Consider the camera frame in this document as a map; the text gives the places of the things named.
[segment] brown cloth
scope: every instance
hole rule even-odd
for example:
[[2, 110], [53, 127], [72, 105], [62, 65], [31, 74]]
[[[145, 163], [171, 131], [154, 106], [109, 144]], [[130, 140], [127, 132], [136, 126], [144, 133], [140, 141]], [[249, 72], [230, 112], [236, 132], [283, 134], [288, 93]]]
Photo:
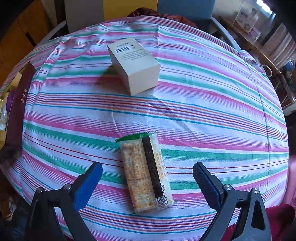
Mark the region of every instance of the brown cloth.
[[141, 16], [141, 15], [145, 15], [145, 16], [154, 16], [154, 17], [160, 17], [160, 18], [167, 18], [179, 23], [183, 23], [186, 24], [188, 26], [194, 27], [194, 28], [198, 28], [196, 26], [195, 23], [189, 21], [187, 18], [183, 17], [183, 16], [179, 16], [179, 15], [169, 15], [169, 14], [160, 14], [159, 12], [156, 12], [150, 8], [146, 8], [146, 7], [141, 7], [136, 9], [135, 11], [133, 11], [132, 13], [130, 13], [128, 15], [128, 17], [137, 17], [137, 16]]

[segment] blue gripper pad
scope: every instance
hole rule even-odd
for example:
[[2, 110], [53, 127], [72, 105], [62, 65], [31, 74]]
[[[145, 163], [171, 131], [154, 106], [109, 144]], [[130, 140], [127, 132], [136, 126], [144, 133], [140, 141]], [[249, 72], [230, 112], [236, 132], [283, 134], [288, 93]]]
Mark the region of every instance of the blue gripper pad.
[[211, 181], [211, 178], [216, 176], [211, 175], [208, 170], [205, 168], [205, 170], [199, 165], [199, 163], [195, 163], [192, 169], [193, 177], [200, 187], [200, 190], [202, 191], [208, 205], [211, 209], [216, 210], [217, 212], [220, 210], [222, 204], [221, 204], [221, 197], [220, 193], [218, 192], [217, 188]]
[[87, 202], [89, 201], [93, 191], [95, 190], [96, 185], [100, 181], [102, 174], [103, 167], [102, 164], [99, 162], [94, 162], [86, 171], [86, 173], [82, 174], [84, 181], [76, 191], [73, 203], [74, 209], [77, 212], [80, 209], [85, 208], [85, 206], [87, 205]]

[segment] plastic bag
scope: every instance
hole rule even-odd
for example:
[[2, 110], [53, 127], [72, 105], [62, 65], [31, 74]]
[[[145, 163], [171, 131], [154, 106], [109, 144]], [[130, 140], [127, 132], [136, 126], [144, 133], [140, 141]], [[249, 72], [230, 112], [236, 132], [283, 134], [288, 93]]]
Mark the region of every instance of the plastic bag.
[[135, 212], [141, 213], [174, 204], [156, 132], [138, 133], [117, 139]]

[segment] curtain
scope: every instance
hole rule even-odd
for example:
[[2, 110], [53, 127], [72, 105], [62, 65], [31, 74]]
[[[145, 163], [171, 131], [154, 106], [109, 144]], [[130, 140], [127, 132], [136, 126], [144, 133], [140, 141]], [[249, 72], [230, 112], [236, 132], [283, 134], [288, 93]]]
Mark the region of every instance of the curtain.
[[280, 69], [296, 53], [296, 43], [282, 23], [266, 42], [261, 51], [278, 69]]

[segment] pink plastic object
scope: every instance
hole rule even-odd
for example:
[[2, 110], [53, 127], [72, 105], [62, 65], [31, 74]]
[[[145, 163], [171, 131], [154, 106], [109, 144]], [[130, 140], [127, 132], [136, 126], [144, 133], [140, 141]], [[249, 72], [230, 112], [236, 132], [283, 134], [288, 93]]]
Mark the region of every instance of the pink plastic object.
[[289, 156], [288, 180], [281, 203], [290, 204], [296, 208], [296, 155]]

